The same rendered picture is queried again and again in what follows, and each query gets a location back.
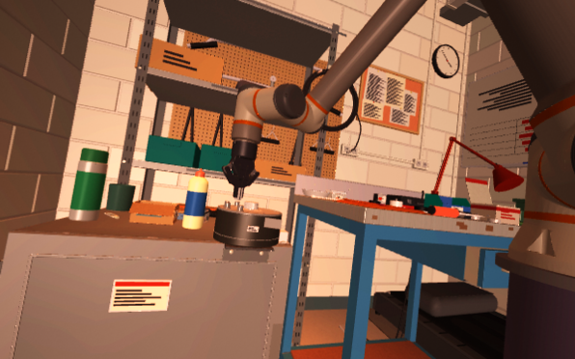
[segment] green thermos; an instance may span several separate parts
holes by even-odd
[[[72,221],[96,221],[102,204],[108,152],[83,149],[76,172],[69,219]]]

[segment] blue table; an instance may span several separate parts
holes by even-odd
[[[308,216],[355,234],[342,359],[363,359],[376,246],[412,259],[405,338],[416,341],[423,266],[463,279],[468,247],[506,250],[519,227],[366,208],[294,196],[297,222],[287,290],[282,353],[291,352]]]

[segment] red lamp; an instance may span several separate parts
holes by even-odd
[[[443,163],[441,164],[441,170],[439,171],[439,175],[437,176],[437,181],[435,182],[435,188],[431,191],[431,194],[439,194],[439,184],[441,183],[441,178],[443,177],[443,173],[445,172],[445,167],[448,163],[448,159],[450,157],[450,152],[452,151],[453,142],[457,145],[461,146],[465,150],[471,152],[472,154],[476,155],[477,157],[481,158],[485,162],[489,163],[491,166],[495,167],[493,169],[493,189],[496,192],[505,192],[515,187],[518,187],[523,183],[523,178],[512,173],[507,168],[499,165],[489,158],[482,156],[481,154],[473,151],[469,147],[463,145],[461,142],[457,141],[455,137],[450,137],[450,145],[448,146],[448,150],[445,154],[445,158],[443,159]]]

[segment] gray cushion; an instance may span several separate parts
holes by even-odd
[[[464,282],[424,283],[420,309],[434,317],[491,313],[497,310],[497,298]]]

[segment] drawer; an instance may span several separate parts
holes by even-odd
[[[481,249],[479,252],[478,287],[481,288],[507,288],[509,273],[495,264],[497,253],[506,253],[495,249]]]

